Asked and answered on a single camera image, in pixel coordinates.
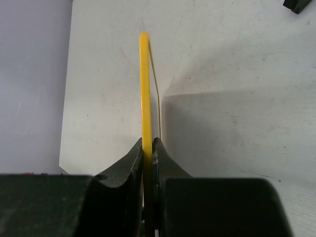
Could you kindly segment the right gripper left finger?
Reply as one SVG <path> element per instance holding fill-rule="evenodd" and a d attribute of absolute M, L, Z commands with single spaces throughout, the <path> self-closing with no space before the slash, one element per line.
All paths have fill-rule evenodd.
<path fill-rule="evenodd" d="M 3 237 L 136 237 L 142 212 L 142 142 L 95 176 L 3 174 Z"/>

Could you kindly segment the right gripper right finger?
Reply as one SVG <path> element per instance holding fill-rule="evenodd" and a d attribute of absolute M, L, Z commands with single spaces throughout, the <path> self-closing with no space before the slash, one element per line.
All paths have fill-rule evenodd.
<path fill-rule="evenodd" d="M 153 141 L 155 222 L 161 237 L 290 237 L 280 198 L 265 179 L 194 178 Z"/>

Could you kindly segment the yellow framed small whiteboard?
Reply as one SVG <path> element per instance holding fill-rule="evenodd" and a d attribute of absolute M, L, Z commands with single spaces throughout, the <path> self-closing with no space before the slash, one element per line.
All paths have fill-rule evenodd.
<path fill-rule="evenodd" d="M 141 94 L 141 126 L 144 184 L 145 236 L 155 236 L 153 140 L 161 137 L 161 115 L 158 82 L 152 46 L 148 32 L 139 37 L 139 66 Z"/>

